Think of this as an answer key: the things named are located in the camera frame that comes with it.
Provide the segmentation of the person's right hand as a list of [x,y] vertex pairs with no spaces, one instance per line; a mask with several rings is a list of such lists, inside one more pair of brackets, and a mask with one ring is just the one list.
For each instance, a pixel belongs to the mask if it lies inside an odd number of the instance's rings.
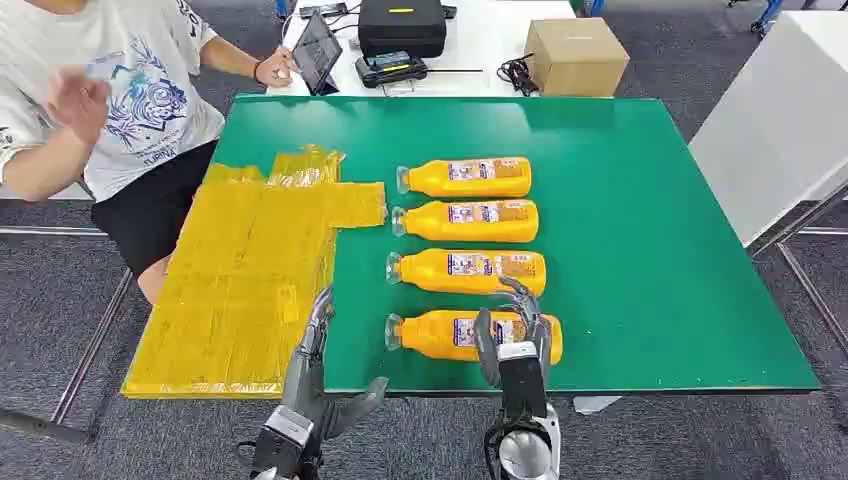
[[51,80],[47,111],[83,144],[95,145],[107,116],[111,87],[77,67],[61,69]]

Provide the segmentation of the person's left hand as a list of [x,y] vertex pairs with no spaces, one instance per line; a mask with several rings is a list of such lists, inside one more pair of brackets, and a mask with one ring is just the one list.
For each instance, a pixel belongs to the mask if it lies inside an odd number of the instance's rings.
[[253,78],[269,88],[285,88],[291,84],[292,75],[298,72],[292,52],[279,46],[272,55],[254,66]]

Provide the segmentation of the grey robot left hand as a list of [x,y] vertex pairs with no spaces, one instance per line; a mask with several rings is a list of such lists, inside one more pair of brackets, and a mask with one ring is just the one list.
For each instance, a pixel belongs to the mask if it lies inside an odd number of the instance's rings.
[[332,288],[316,296],[302,339],[286,367],[282,404],[310,420],[311,436],[319,441],[340,436],[376,410],[384,401],[389,379],[374,378],[367,389],[344,404],[327,396],[324,388],[324,352],[329,323],[335,315]]

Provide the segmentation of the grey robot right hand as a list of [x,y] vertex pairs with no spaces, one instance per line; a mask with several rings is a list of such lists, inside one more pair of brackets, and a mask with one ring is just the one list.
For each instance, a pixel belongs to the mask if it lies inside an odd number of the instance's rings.
[[[530,341],[535,346],[543,384],[547,385],[553,346],[552,327],[541,313],[538,298],[526,286],[517,279],[509,277],[500,277],[499,281],[502,285],[508,287],[508,290],[495,292],[495,295],[508,298],[510,300],[509,307],[519,314],[525,327],[523,341]],[[483,377],[492,387],[501,389],[502,379],[499,371],[497,346],[490,328],[491,311],[481,308],[474,323],[475,347]]]

